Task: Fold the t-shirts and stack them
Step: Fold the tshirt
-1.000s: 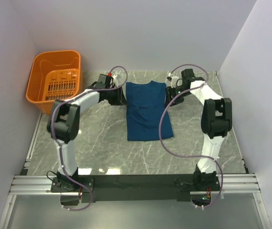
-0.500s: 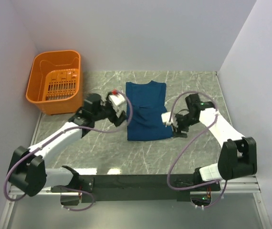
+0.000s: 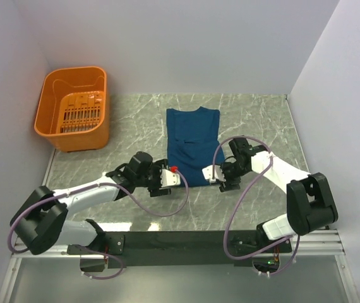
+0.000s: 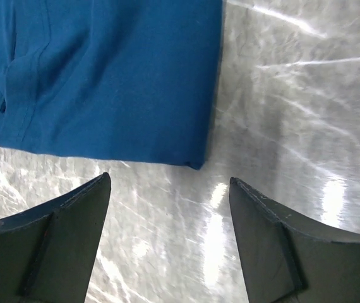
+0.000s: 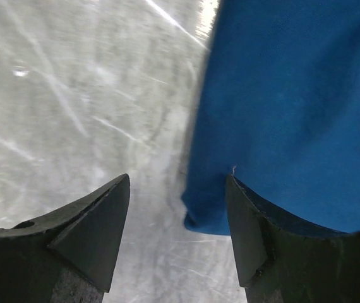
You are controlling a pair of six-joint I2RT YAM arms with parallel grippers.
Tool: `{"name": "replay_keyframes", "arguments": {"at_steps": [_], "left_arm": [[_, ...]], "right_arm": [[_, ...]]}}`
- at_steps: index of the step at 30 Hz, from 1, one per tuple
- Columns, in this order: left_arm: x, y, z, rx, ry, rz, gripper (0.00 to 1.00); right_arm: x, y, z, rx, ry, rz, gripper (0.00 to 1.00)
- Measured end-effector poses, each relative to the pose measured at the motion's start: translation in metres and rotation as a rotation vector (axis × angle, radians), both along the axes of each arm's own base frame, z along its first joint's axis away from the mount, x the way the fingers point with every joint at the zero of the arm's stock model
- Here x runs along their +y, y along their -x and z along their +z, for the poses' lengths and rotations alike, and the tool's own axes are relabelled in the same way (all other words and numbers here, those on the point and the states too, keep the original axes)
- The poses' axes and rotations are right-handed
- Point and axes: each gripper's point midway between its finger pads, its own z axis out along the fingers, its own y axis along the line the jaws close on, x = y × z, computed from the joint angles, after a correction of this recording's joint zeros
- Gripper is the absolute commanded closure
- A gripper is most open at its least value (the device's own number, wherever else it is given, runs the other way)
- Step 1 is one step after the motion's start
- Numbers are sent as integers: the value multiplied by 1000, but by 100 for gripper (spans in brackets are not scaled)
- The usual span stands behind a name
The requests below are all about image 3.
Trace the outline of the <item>blue Mickey Mouse t-shirt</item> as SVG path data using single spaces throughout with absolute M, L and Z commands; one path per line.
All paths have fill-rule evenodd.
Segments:
M 208 186 L 203 169 L 225 160 L 219 148 L 220 111 L 199 107 L 194 111 L 166 110 L 167 159 L 185 177 L 189 187 Z

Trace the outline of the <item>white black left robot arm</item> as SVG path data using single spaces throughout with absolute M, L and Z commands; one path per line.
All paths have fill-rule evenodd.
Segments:
M 46 252 L 69 237 L 75 229 L 85 229 L 79 240 L 87 252 L 98 253 L 104 238 L 89 222 L 73 224 L 71 215 L 106 202 L 117 201 L 133 194 L 136 188 L 148 189 L 151 197 L 168 195 L 171 187 L 181 183 L 175 167 L 166 159 L 154 161 L 148 153 L 139 151 L 129 162 L 95 181 L 67 189 L 51 190 L 47 186 L 35 189 L 10 221 L 11 233 L 16 234 L 33 255 Z

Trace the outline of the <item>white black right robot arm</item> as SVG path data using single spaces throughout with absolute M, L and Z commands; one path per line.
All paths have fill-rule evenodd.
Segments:
M 293 235 L 303 236 L 335 223 L 339 213 L 327 177 L 322 173 L 300 170 L 276 156 L 268 145 L 258 140 L 255 146 L 250 136 L 231 136 L 225 140 L 233 162 L 213 162 L 209 181 L 218 182 L 221 192 L 240 188 L 241 178 L 251 172 L 256 177 L 243 191 L 245 197 L 253 185 L 266 178 L 286 195 L 286 213 L 258 224 L 256 247 L 269 252 L 281 240 Z

